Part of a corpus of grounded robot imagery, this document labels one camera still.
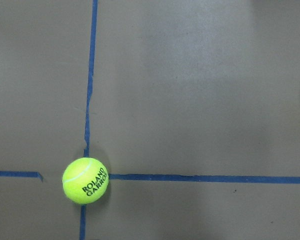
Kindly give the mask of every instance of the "ball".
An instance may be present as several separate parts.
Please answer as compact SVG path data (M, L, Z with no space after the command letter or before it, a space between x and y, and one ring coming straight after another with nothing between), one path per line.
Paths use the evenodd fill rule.
M109 174L106 167L91 157L79 158L65 169L62 185L65 195L77 204L90 204L106 191Z

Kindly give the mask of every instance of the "neon green ball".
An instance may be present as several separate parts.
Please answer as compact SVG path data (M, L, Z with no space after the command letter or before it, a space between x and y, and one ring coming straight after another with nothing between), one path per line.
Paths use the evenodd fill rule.
M79 158L65 169L62 185L65 195L77 204L90 204L106 191L109 174L106 167L91 157Z

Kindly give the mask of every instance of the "blue line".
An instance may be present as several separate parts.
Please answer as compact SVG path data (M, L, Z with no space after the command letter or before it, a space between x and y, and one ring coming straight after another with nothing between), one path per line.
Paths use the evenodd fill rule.
M85 240L86 238L86 209L87 209L86 205L81 206L79 240Z
M42 175L37 171L0 171L0 177L38 178L43 181Z
M110 180L174 181L247 184L300 184L300 176L224 176L224 175L163 175L163 174L110 174Z
M87 84L87 92L86 92L86 110L85 110L85 128L84 128L84 140L86 142L86 148L84 149L84 153L83 153L84 157L89 157L89 149L90 149L89 107L90 107L91 96L93 93L93 83L94 83L95 50L96 50L96 35L97 35L97 12L98 12L98 0L93 0L91 35L90 35L89 72L88 72L88 84Z

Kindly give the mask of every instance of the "tennis ball seam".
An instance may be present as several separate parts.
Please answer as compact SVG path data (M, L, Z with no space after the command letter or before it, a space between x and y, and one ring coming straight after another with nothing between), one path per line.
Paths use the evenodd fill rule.
M80 172L77 176L75 176L73 178L64 180L63 183L65 184L65 183L68 183L68 182L71 182L73 180L80 178L83 174L85 174L89 170L89 168L91 167L91 164L92 164L92 159L89 160L88 166L86 166L86 168L82 172Z

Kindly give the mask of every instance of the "tennis ball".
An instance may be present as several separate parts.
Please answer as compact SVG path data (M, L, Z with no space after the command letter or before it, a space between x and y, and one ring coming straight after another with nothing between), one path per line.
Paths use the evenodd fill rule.
M62 185L65 195L77 204L90 204L106 191L109 175L106 167L91 157L79 158L65 169Z

